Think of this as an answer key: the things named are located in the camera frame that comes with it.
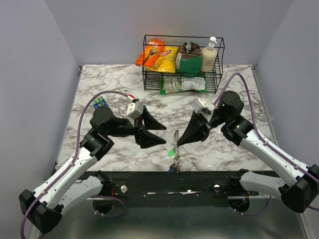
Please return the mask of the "metal toothed key ring disc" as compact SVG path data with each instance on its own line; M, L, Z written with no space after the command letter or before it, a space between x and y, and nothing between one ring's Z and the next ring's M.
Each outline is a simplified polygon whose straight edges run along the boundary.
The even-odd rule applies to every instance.
M176 130L173 135L172 148L175 149L172 164L178 164L181 167L180 163L180 155L179 155L179 147L177 146L177 142L179 140L179 130Z

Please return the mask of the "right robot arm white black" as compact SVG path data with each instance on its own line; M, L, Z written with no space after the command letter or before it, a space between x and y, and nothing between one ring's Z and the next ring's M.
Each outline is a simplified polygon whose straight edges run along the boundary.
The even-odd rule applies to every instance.
M178 146L205 141L211 129L221 126L227 140L257 156L277 174L277 177L271 177L244 170L229 183L233 194L255 191L280 198L296 213L303 213L310 207L319 194L319 167L315 164L308 166L293 158L242 117L244 103L236 92L224 92L216 105L194 99L191 106L191 119L177 142Z

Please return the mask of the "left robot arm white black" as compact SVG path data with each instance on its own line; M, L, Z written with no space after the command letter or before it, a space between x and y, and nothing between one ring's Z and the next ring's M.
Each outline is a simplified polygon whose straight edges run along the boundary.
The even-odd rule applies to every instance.
M132 135L142 149L166 143L165 139L151 133L151 130L165 130L166 126L139 102L128 105L124 119L114 116L109 107L98 107L90 125L92 128L63 166L36 189L25 189L19 195L23 220L29 220L42 234L53 230L63 214L81 201L110 193L110 183L95 175L75 185L78 178L113 147L114 142L109 137Z

